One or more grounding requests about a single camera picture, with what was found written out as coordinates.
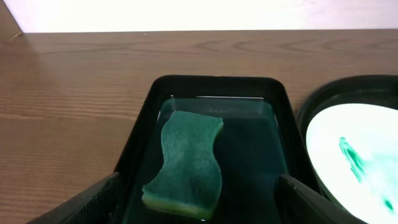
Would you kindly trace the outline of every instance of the wood grain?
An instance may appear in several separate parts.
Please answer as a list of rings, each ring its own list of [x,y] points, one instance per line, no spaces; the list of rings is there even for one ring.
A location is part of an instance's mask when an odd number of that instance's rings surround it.
[[[162,75],[276,78],[297,109],[328,81],[398,74],[397,62],[398,30],[18,37],[0,49],[0,223],[29,221],[110,174]]]

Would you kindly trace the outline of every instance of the black plastic container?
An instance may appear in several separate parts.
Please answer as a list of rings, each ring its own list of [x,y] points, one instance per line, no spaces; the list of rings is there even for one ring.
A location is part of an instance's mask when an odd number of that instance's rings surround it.
[[[271,78],[165,76],[150,89],[115,171],[127,188],[126,223],[196,223],[153,212],[141,202],[144,184],[162,167],[160,132],[175,110],[224,119],[213,146],[223,188],[209,222],[279,223],[273,193],[280,174],[318,192],[283,85]]]

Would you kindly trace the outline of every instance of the sponge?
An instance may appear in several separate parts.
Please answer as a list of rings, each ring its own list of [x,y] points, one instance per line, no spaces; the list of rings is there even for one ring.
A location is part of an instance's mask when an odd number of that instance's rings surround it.
[[[154,210],[209,219],[221,193],[220,167],[213,154],[221,118],[175,111],[161,134],[164,163],[143,186],[142,201]]]

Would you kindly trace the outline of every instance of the green scrubbing pad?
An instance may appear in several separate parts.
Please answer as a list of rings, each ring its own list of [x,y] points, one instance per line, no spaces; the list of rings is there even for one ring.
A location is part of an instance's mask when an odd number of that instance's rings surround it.
[[[164,163],[142,188],[149,208],[197,219],[208,219],[221,193],[221,171],[213,143],[221,118],[175,111],[162,129]]]

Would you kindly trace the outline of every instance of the white wall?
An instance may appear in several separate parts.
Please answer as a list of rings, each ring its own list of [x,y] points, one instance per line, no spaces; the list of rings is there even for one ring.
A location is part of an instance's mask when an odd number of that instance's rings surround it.
[[[4,0],[24,32],[398,28],[398,0]]]

